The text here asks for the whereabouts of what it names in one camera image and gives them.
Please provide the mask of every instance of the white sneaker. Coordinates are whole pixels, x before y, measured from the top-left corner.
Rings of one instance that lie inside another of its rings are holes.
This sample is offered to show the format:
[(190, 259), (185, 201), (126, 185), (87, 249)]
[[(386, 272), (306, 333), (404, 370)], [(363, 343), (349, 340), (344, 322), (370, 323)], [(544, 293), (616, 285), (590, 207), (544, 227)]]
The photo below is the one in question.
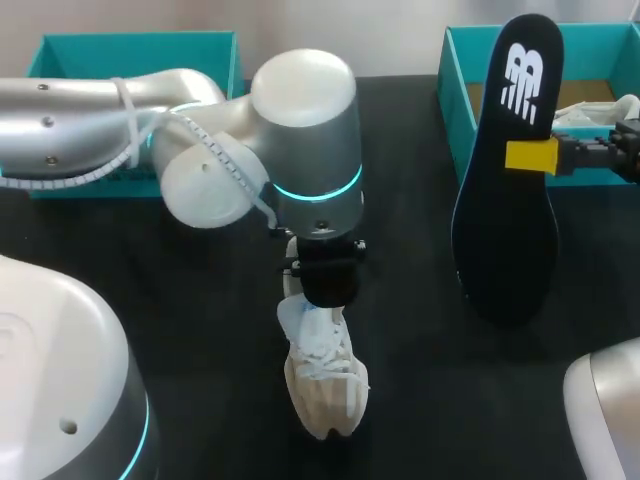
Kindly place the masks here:
[(640, 117), (640, 99), (625, 95), (617, 102), (582, 102), (556, 111), (554, 127), (593, 127)]
[[(296, 240), (287, 256), (297, 254)], [(278, 320), (291, 342), (284, 364), (287, 388), (303, 426), (318, 440), (335, 429), (351, 435), (369, 397), (366, 367), (354, 355), (341, 308), (318, 308), (307, 301), (299, 281), (286, 275)]]

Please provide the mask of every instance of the teal box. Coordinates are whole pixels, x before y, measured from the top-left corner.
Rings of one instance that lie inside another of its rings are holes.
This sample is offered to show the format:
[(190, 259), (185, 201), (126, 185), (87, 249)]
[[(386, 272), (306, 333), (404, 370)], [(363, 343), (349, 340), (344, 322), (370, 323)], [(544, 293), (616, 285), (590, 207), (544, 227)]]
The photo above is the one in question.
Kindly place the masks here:
[[(563, 82), (607, 80), (615, 98), (640, 97), (640, 29), (624, 24), (560, 24), (564, 38)], [(502, 27), (449, 27), (438, 71), (438, 100), (456, 174), (461, 182), (471, 157), (477, 124), (467, 85), (484, 83)], [(608, 137), (611, 126), (559, 129), (574, 137)], [(608, 170), (581, 169), (570, 177), (547, 176), (547, 186), (624, 185)]]
[[(45, 35), (29, 77), (108, 79), (191, 68), (213, 79), (227, 98), (244, 94), (233, 32), (156, 32)], [(126, 170), (80, 187), (34, 192), (36, 198), (159, 197), (150, 166)]]

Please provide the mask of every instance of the black table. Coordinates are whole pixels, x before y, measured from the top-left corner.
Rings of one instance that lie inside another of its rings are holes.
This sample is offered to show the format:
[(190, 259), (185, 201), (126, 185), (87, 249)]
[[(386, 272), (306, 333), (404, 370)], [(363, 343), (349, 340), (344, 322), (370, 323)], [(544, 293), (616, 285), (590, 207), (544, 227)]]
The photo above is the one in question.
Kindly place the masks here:
[(582, 479), (562, 380), (640, 336), (640, 190), (553, 190), (562, 253), (527, 327), (466, 306), (449, 247), (457, 181), (434, 77), (358, 82), (369, 247), (346, 318), (371, 393), (350, 440), (299, 425), (275, 317), (284, 240), (251, 212), (218, 231), (162, 201), (0, 195), (0, 252), (97, 290), (129, 336), (163, 435), (163, 479)]

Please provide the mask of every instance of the new balance logo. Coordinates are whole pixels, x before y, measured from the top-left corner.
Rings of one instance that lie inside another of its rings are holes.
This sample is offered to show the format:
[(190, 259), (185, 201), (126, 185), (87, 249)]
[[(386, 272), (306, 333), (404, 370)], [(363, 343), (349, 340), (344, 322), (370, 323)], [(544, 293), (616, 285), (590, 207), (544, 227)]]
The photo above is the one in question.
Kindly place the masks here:
[(513, 82), (513, 85), (502, 89), (500, 103), (507, 105), (509, 110), (516, 115), (521, 115), (524, 120), (527, 120), (528, 115), (529, 122), (533, 125), (536, 119), (536, 106), (531, 105), (529, 100), (536, 98), (540, 93), (540, 80), (542, 79), (540, 54), (535, 50), (527, 52), (522, 45), (514, 43), (509, 49), (504, 76)]

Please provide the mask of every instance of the shoe insole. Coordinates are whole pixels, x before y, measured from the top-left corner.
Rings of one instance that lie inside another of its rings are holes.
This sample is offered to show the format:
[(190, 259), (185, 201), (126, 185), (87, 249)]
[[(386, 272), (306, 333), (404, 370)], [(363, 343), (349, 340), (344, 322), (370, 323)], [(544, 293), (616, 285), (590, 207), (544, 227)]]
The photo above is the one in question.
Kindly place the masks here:
[(544, 140), (558, 101), (564, 46), (550, 19), (522, 15), (493, 49), (471, 160), (453, 214), (458, 278), (472, 307), (501, 325), (542, 306), (558, 233), (543, 173), (505, 168), (509, 140)]

